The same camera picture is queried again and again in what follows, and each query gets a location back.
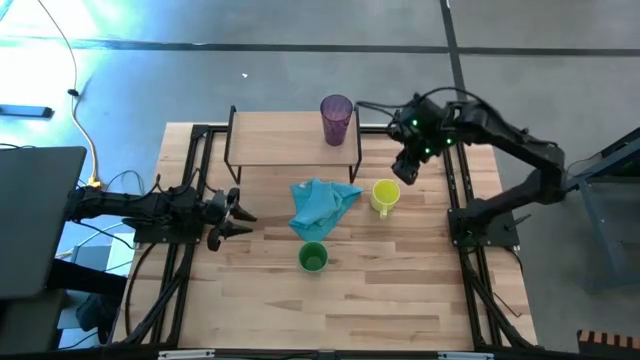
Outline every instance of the concrete floor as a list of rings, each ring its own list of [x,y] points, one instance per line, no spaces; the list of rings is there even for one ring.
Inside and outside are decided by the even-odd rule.
[[[69,37],[186,43],[446,46],[437,0],[44,1]],[[460,46],[640,48],[632,0],[450,0]],[[0,40],[57,36],[35,1],[15,1]],[[0,47],[0,103],[37,104],[48,121],[0,117],[0,142],[85,145],[69,118],[66,49],[23,42]],[[78,119],[98,148],[103,179],[125,169],[154,174],[166,122],[226,121],[240,110],[315,110],[328,94],[394,103],[453,85],[448,54],[76,50],[83,92]],[[637,57],[462,56],[467,89],[507,121],[561,144],[567,163],[637,127]],[[437,100],[453,99],[441,96]],[[371,115],[366,122],[384,122]],[[503,186],[529,169],[498,152]],[[82,179],[90,172],[85,163]],[[132,178],[112,190],[135,192]],[[524,276],[541,345],[576,351],[580,328],[640,336],[640,291],[587,293],[600,256],[581,199],[516,211]],[[115,218],[91,221],[107,226]],[[65,227],[61,250],[90,231]],[[97,243],[107,239],[97,239]]]

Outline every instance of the purple cup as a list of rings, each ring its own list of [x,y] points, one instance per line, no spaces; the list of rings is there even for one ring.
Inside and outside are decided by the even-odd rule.
[[[349,127],[353,104],[342,95],[327,96],[320,104],[324,140],[331,146],[342,145]]]

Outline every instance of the blue cloth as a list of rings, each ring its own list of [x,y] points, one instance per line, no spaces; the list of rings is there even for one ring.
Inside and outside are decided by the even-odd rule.
[[[304,241],[322,241],[358,199],[362,189],[315,178],[291,185],[296,217],[289,226]]]

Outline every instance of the plastic cup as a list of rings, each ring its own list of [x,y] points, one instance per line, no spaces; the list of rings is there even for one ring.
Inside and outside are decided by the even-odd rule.
[[[382,179],[373,185],[371,206],[380,212],[380,219],[385,219],[389,211],[400,199],[400,186],[393,180]]]
[[[331,146],[342,145],[349,127],[353,104],[342,95],[327,96],[320,104],[324,140]]]
[[[298,262],[305,271],[316,273],[324,270],[329,262],[327,249],[319,242],[308,242],[298,252]]]

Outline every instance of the yellow mug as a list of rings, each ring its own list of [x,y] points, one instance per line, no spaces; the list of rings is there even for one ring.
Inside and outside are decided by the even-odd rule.
[[[400,186],[395,181],[382,179],[373,185],[371,206],[380,212],[380,219],[387,217],[398,199],[400,199]]]

